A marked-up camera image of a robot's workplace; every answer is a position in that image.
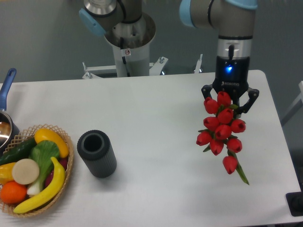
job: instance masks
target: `blue pan handle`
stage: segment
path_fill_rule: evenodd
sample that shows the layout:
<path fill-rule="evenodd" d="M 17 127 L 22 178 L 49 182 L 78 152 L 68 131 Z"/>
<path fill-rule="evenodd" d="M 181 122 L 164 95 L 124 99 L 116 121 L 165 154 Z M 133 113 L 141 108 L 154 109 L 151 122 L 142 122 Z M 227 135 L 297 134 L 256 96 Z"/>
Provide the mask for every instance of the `blue pan handle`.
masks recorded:
<path fill-rule="evenodd" d="M 1 90 L 0 90 L 0 110 L 6 110 L 6 99 L 7 99 L 10 86 L 13 83 L 16 73 L 17 73 L 17 70 L 14 68 L 11 68 L 5 77 L 5 80 L 4 80 Z"/>

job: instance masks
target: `blue led light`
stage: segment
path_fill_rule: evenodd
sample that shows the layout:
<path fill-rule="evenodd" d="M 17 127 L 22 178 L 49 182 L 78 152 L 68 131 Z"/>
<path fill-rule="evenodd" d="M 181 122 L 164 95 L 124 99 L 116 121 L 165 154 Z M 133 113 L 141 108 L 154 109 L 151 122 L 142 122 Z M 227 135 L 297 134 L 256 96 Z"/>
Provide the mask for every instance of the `blue led light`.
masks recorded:
<path fill-rule="evenodd" d="M 229 66 L 227 66 L 226 68 L 225 68 L 225 71 L 226 71 L 226 73 L 231 73 L 231 71 L 232 71 L 232 66 L 231 65 L 229 65 Z"/>

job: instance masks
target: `robotic arm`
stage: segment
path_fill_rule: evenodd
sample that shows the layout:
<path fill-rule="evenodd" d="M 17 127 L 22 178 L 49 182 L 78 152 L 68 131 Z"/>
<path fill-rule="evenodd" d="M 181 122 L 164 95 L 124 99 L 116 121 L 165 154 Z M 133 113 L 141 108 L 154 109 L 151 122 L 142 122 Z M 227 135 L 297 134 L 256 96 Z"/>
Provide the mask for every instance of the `robotic arm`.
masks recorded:
<path fill-rule="evenodd" d="M 185 25 L 219 30 L 215 79 L 202 93 L 207 98 L 212 89 L 225 91 L 240 106 L 239 98 L 247 91 L 249 100 L 237 114 L 246 113 L 259 95 L 247 83 L 256 9 L 257 0 L 182 0 L 180 5 Z"/>
<path fill-rule="evenodd" d="M 79 16 L 87 29 L 113 47 L 118 77 L 149 75 L 149 45 L 156 28 L 142 0 L 84 0 Z"/>

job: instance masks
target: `orange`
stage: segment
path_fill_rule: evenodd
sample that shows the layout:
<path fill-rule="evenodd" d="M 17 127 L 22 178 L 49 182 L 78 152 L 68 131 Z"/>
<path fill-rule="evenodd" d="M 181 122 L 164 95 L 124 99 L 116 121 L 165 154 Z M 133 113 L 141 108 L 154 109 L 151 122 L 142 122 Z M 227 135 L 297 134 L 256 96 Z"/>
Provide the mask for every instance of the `orange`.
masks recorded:
<path fill-rule="evenodd" d="M 0 192 L 0 199 L 7 204 L 22 202 L 27 195 L 27 188 L 24 185 L 11 181 L 3 185 Z"/>

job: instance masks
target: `gray foam cylinder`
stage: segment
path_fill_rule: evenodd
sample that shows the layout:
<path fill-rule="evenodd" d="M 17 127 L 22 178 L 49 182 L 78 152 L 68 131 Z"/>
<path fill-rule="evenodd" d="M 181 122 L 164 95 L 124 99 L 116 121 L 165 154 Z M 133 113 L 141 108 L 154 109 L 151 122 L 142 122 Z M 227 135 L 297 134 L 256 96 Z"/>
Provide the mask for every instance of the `gray foam cylinder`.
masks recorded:
<path fill-rule="evenodd" d="M 91 130 L 84 133 L 78 140 L 77 150 L 95 177 L 108 177 L 117 167 L 116 157 L 110 140 L 102 131 Z"/>

